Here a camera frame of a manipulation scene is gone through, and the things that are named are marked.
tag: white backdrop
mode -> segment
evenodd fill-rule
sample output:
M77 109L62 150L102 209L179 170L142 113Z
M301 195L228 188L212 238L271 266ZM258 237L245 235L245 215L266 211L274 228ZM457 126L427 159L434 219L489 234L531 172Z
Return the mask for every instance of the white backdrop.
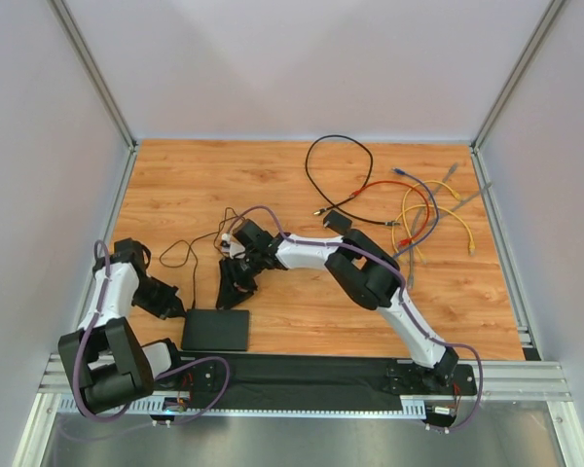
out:
M0 466L92 266L127 148L48 4L0 2Z
M68 0L138 137L471 140L549 0Z
M567 2L483 157L538 343L584 428L584 0Z

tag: black cable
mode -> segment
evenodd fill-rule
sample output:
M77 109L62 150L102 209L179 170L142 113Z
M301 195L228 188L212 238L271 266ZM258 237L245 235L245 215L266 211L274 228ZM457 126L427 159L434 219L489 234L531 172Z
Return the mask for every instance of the black cable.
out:
M227 217L227 212L229 210L231 210L232 213L234 214L232 217ZM236 217L237 217L237 213L234 211L234 209L232 207L226 207L225 213L223 215L223 220L221 222L219 222L217 231L205 233L201 236L198 236L197 238L193 238L190 242L184 240L183 238L179 239L176 242L174 242L171 246L166 248L166 250L160 255L160 258L158 261L160 261L161 265L163 265L165 268L177 269L177 268L182 268L182 267L186 266L186 264L188 263L188 259L190 258L191 253L193 254L193 257L195 258L195 266L193 267L193 302L191 304L190 309L195 309L195 307L197 306L197 266L199 265L199 258L197 257L197 253L195 253L195 250L193 249L193 243L195 243L196 241L201 240L203 238L207 238L211 235L216 235L214 237L214 242L213 242L214 248L216 248L216 250L219 253L221 253L221 255L225 256L223 254L223 251L216 245L216 239L218 238L218 235L220 235L221 232L223 231L223 229L225 228L225 224L229 221L234 220ZM180 243L184 243L185 245L188 246L188 250L186 251L186 256L184 257L184 260L177 265L170 265L168 263L165 263L164 262L164 255L166 255L170 250L175 248Z
M375 224L377 226L391 226L393 224L393 221L392 220L389 220L389 221L375 221L373 219L366 219L365 217L356 216L356 215L351 214L351 213L349 213L347 211L344 211L341 208L341 206L343 206L344 204L346 204L349 201L352 201L354 199L354 197L350 197L350 198L344 199L344 200L342 200L340 202L333 202L331 199L329 199L324 194L324 192L322 190L320 190L320 187L318 187L318 184L315 183L315 181L313 180L313 178L311 177L311 174L310 174L310 154L311 154L311 150L320 141L322 141L324 139L330 139L330 138L342 138L342 139L345 139L347 141L350 141L350 142L356 144L357 146L359 146L361 149L363 149L368 154L368 156L370 157L370 166L368 167L368 173L366 174L366 178L363 181L363 184L361 184L361 187L359 187L359 189L362 189L363 187L365 187L368 184L368 182L370 181L370 177L372 176L372 168L374 167L374 156L372 155L372 152L368 148L366 148L362 143L360 143L356 139L351 138L350 136L344 136L342 134L327 134L327 135L321 136L318 139L316 139L315 141L313 141L313 143L311 143L310 148L308 149L308 154L305 157L305 173L308 176L308 178L310 179L310 182L313 185L313 187L316 189L316 191L324 198L325 201L327 201L329 203L329 206L328 207L324 207L322 209L319 209L319 210L315 211L315 214L316 215L320 215L320 214L324 214L326 211L328 211L330 209L337 209L342 214L345 214L348 217L351 217L352 219L356 219L357 221L367 222L368 224Z

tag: wooden table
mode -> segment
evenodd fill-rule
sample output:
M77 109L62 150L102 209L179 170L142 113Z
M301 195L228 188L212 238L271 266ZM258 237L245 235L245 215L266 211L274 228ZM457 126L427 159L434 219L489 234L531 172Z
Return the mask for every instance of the wooden table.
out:
M175 240L191 240L214 232L226 206L238 212L266 204L283 227L304 236L333 236L312 212L325 202L304 171L308 142L185 141L143 142L114 239L131 236L153 254L149 272L180 288L184 306L192 301L194 260L180 269L163 267L160 254ZM458 162L450 184L462 196L478 190L466 146L368 144L375 155L372 180L402 179L389 169L399 166L423 180L442 179ZM314 178L332 199L343 199L360 186L368 167L367 155L352 143L324 142L311 156ZM400 212L406 189L391 184L367 190L351 202L350 211L374 219L393 219ZM441 205L456 201L442 189ZM408 204L417 204L415 194ZM474 345L485 359L523 360L515 319L485 208L476 198L458 212L471 227L476 254L467 253L467 234L450 217L423 244L426 265L416 264L412 298L433 329L445 340ZM250 217L275 233L265 212ZM388 228L355 222L385 250L391 251ZM399 228L398 238L405 237ZM212 237L195 244L199 256L197 306L214 307L219 284L218 252ZM166 257L180 262L185 246ZM406 273L407 265L402 265ZM373 311L355 305L326 271L267 270L258 276L259 290L242 304L251 311L250 347L253 352L321 355L407 356L408 351ZM180 343L182 319L159 320L135 309L130 324L141 342L171 337ZM471 355L462 354L465 358Z

